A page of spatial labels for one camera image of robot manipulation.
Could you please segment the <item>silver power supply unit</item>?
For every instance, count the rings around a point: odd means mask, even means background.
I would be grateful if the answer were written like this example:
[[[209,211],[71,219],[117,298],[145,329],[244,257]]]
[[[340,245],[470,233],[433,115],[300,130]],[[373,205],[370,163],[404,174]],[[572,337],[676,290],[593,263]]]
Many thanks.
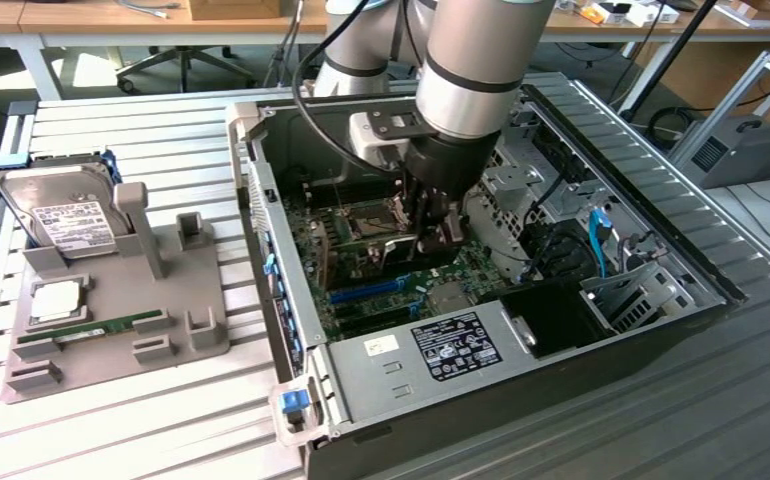
[[[533,370],[536,344],[498,300],[330,344],[350,423],[369,426]]]

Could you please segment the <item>black office chair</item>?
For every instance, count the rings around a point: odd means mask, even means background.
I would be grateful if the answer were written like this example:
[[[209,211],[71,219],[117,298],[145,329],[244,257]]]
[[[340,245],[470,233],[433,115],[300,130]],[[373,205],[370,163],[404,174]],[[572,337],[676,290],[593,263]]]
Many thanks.
[[[125,94],[134,94],[135,87],[129,76],[159,64],[175,62],[178,66],[178,92],[186,93],[189,91],[189,70],[191,69],[194,61],[205,63],[206,65],[240,76],[244,80],[244,86],[254,87],[257,85],[257,80],[253,72],[232,63],[232,60],[238,59],[238,56],[232,52],[232,47],[226,45],[218,47],[220,57],[207,54],[207,49],[210,49],[210,46],[174,46],[166,50],[162,50],[157,46],[149,46],[149,55],[143,59],[115,70],[117,88]]]

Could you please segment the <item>green motherboard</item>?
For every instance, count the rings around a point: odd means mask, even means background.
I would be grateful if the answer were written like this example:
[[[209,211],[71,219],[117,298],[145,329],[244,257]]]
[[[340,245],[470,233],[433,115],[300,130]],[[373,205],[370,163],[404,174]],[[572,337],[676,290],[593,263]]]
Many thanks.
[[[408,235],[404,223],[394,213],[394,201],[384,187],[374,183],[366,186],[317,185],[298,182],[290,187],[285,198],[285,215],[298,252],[302,272],[309,285],[318,319],[328,338],[345,340],[390,327],[436,316],[428,302],[432,287],[445,283],[458,283],[469,294],[473,305],[482,296],[510,284],[498,268],[489,261],[484,246],[470,240],[461,247],[453,262],[448,265],[414,271],[408,274],[406,285],[400,292],[381,294],[337,305],[329,304],[329,294],[392,279],[378,279],[360,286],[325,291],[317,286],[316,266],[312,258],[314,240],[336,237],[336,243],[356,241],[349,238],[342,210],[354,206],[384,204],[400,223],[401,232],[377,235]]]

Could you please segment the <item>wooden desk with small boxes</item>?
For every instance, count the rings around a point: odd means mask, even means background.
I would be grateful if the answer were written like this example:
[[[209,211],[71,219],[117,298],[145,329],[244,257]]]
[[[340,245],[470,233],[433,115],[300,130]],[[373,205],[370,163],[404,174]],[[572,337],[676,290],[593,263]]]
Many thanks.
[[[582,81],[601,99],[621,107],[633,101],[692,17],[683,13],[675,23],[649,28],[629,23],[597,25],[574,12],[556,11],[528,71],[558,72]],[[636,120],[641,122],[669,105],[715,106],[764,50],[770,50],[770,29],[748,29],[724,14],[711,12],[648,95]]]

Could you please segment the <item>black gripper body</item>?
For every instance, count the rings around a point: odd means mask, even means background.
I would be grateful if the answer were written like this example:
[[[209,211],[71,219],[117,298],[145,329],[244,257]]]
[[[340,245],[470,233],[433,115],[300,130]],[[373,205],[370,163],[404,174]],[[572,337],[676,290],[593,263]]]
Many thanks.
[[[404,162],[409,187],[460,201],[480,180],[498,136],[500,132],[478,139],[444,134],[412,138]]]

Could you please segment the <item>black plastic shroud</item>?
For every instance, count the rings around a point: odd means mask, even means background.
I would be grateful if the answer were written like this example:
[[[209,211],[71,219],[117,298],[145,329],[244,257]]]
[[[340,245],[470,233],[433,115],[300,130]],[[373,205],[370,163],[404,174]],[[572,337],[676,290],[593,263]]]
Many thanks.
[[[534,339],[529,351],[536,358],[613,336],[589,309],[576,282],[540,281],[508,287],[496,295],[508,314],[525,322]]]

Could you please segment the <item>grey equipment box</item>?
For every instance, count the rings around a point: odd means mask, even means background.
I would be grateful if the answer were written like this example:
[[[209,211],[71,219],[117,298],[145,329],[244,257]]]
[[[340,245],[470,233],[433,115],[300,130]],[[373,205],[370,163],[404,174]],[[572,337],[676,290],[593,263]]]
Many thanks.
[[[770,180],[770,122],[756,115],[723,120],[680,171],[701,189]]]

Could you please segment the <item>aluminium profile frame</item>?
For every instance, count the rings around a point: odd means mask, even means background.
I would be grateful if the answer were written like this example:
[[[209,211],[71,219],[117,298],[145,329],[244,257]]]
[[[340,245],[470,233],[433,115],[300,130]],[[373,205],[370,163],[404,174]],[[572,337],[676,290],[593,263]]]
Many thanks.
[[[728,114],[739,107],[744,101],[748,91],[755,87],[759,78],[770,73],[770,51],[764,51],[752,62],[745,73],[739,78],[735,86],[728,91],[723,101],[703,121],[701,125],[691,130],[691,133],[679,142],[671,160],[680,168],[691,163],[693,154],[704,146],[709,135],[713,133],[719,123],[728,117]]]

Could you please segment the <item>green RAM stick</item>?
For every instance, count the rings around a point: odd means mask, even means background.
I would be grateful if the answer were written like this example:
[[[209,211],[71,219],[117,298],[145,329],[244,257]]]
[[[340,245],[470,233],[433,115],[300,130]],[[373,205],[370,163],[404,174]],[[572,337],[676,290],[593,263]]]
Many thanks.
[[[125,333],[133,329],[135,321],[158,318],[163,313],[163,310],[149,310],[106,320],[59,319],[54,323],[47,322],[38,326],[34,331],[18,336],[13,346],[26,347],[29,344],[50,341],[54,347],[62,348],[71,342]]]

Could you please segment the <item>silver CPU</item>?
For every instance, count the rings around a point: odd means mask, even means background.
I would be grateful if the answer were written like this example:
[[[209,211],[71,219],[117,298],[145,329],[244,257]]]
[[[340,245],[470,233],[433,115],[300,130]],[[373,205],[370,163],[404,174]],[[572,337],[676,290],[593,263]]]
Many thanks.
[[[34,290],[29,324],[39,325],[70,318],[81,308],[82,286],[75,281],[61,281],[38,286]]]

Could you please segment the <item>slanted silver disk bay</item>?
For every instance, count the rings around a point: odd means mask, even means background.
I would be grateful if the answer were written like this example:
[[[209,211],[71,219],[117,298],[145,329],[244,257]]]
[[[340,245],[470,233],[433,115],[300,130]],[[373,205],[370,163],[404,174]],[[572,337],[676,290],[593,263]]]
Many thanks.
[[[692,296],[655,261],[614,276],[588,278],[580,288],[600,324],[617,334],[696,310]]]

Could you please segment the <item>black stand pole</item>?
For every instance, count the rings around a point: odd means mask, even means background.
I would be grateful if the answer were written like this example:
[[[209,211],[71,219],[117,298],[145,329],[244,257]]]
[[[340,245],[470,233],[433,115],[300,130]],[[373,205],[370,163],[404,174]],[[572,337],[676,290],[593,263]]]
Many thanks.
[[[719,0],[703,0],[703,4],[695,12],[695,15],[692,16],[692,19],[679,37],[667,45],[668,49],[665,52],[663,54],[656,53],[652,57],[651,63],[642,71],[645,79],[634,83],[633,91],[621,104],[618,115],[622,120],[630,121],[634,118],[638,109],[644,105],[648,96],[659,85],[663,76],[669,70],[673,61],[695,35],[699,26],[717,1]]]

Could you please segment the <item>wooden desk with cardboard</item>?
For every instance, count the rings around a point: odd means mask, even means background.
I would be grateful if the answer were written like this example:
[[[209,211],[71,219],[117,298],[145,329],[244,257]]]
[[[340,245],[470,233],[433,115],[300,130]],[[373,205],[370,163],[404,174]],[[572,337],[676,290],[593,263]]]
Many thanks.
[[[62,98],[58,76],[43,56],[55,47],[270,45],[294,14],[293,0],[266,19],[193,20],[187,8],[165,19],[137,13],[114,0],[38,4],[0,0],[0,48],[17,52],[42,100]]]

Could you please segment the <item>CPU socket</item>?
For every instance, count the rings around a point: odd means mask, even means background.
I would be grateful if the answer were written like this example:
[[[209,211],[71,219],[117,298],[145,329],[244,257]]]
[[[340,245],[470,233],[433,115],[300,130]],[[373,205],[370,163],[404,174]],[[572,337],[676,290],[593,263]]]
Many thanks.
[[[345,208],[342,218],[352,240],[401,232],[400,223],[384,204]]]

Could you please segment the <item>yellow and black box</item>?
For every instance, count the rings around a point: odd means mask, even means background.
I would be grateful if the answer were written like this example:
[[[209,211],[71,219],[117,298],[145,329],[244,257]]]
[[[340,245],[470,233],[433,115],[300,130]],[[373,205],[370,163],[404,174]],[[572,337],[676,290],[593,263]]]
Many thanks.
[[[576,0],[574,11],[596,25],[621,25],[630,11],[629,2],[613,0]]]

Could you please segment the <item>perforated metal disk bay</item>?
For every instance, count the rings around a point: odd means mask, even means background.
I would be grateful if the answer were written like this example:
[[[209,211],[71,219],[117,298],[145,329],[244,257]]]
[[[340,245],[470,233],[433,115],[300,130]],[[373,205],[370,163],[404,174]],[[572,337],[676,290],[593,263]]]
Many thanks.
[[[522,278],[557,224],[586,215],[600,189],[588,164],[530,99],[516,103],[480,181],[466,197],[469,225],[506,281]]]

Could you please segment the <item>silver hard disk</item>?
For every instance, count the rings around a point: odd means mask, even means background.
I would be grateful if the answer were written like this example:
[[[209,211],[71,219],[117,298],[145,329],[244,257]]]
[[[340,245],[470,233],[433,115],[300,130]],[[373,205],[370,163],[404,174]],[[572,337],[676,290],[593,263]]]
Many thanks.
[[[113,208],[115,180],[98,162],[0,170],[0,193],[31,246],[67,260],[111,254],[129,223]]]

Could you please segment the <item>blue case latch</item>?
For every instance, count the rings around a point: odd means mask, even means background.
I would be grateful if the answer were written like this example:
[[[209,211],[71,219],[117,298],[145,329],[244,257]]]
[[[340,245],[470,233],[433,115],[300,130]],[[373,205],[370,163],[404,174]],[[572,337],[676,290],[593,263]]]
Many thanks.
[[[309,392],[305,388],[288,390],[280,393],[277,400],[280,411],[286,416],[301,412],[310,405]]]

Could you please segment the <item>silver chipset heatsink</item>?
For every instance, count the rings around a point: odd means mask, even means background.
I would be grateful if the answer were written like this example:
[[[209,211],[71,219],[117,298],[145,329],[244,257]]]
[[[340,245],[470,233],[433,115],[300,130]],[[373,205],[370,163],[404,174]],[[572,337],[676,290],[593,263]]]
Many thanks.
[[[469,308],[473,303],[458,283],[445,283],[430,288],[428,302],[436,315]]]

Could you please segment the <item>brown cardboard box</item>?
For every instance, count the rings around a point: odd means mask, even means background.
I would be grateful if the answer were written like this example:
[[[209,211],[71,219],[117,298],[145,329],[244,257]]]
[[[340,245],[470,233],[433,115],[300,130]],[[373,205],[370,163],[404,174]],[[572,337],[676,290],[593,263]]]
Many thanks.
[[[194,21],[277,18],[281,3],[282,0],[187,0]]]

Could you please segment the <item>grey parts rack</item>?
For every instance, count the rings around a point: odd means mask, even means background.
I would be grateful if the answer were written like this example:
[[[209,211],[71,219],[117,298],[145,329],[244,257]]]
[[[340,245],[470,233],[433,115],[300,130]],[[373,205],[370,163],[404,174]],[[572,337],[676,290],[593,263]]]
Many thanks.
[[[115,238],[111,254],[65,259],[51,247],[23,251],[15,317],[0,399],[18,403],[151,370],[224,354],[229,349],[225,305],[211,225],[195,212],[154,227],[145,215],[142,183],[114,187],[113,203],[131,231]],[[14,347],[37,329],[29,324],[38,286],[61,281],[81,284],[77,321],[106,320],[163,310],[138,320],[125,333],[67,343],[50,341]]]

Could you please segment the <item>open black PC case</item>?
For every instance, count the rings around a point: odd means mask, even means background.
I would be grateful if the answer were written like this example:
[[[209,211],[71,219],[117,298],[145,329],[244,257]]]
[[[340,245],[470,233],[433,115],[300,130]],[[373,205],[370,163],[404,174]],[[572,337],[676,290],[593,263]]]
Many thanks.
[[[537,368],[513,378],[356,427],[334,386],[328,353],[328,346],[342,340],[330,340],[322,329],[289,230],[285,198],[298,182],[312,186],[374,183],[394,201],[394,213],[408,231],[398,203],[400,173],[357,157],[348,119],[354,113],[380,108],[406,111],[413,99],[393,93],[349,96],[316,100],[305,110],[286,100],[233,105],[226,127],[234,144],[238,197],[261,266],[260,298],[274,319],[284,363],[269,406],[277,438],[301,451],[309,480],[352,480],[405,466],[526,415],[618,386],[642,374],[661,355],[743,301],[735,283],[672,224],[610,157],[608,145],[600,142],[600,137],[609,134],[621,147],[634,143],[612,114],[577,92],[560,98],[548,88],[525,85],[514,105],[522,99],[530,99],[536,108],[553,117],[558,134],[588,164],[600,189],[582,210],[585,220],[560,222],[549,232],[522,278],[482,296],[473,306],[498,300],[496,293],[512,286],[540,281],[580,285],[588,278],[614,276],[655,261],[692,296],[696,310],[621,334],[606,328],[613,336],[536,358]],[[278,408],[278,394],[301,388],[309,392],[310,405],[286,416]]]

